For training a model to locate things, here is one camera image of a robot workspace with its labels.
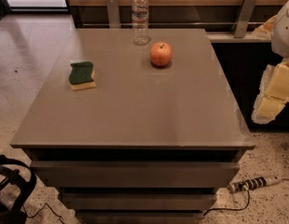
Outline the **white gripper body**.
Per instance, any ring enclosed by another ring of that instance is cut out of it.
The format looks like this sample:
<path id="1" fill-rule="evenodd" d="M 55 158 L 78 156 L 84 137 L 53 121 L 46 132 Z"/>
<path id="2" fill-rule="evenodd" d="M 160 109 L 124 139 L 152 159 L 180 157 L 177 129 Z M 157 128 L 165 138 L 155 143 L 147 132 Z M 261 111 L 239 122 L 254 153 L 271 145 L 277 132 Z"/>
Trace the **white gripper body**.
<path id="1" fill-rule="evenodd" d="M 289 0 L 280 9 L 273 23 L 271 48 L 274 53 L 289 59 Z"/>

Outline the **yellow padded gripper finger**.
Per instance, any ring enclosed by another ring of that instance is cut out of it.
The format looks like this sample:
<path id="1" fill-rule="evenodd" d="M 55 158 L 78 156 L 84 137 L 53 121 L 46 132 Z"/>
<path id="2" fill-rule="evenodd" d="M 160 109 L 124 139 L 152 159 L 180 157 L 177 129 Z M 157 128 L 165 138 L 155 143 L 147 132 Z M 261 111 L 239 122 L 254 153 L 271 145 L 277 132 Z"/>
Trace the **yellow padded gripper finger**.
<path id="1" fill-rule="evenodd" d="M 259 85 L 259 94 L 255 98 L 252 121 L 256 124 L 268 124 L 289 103 L 289 60 L 276 66 L 268 64 Z"/>
<path id="2" fill-rule="evenodd" d="M 273 17 L 269 18 L 265 21 L 262 25 L 258 26 L 252 32 L 252 37 L 256 38 L 271 38 L 271 33 L 273 29 L 274 22 L 277 16 L 274 15 Z"/>

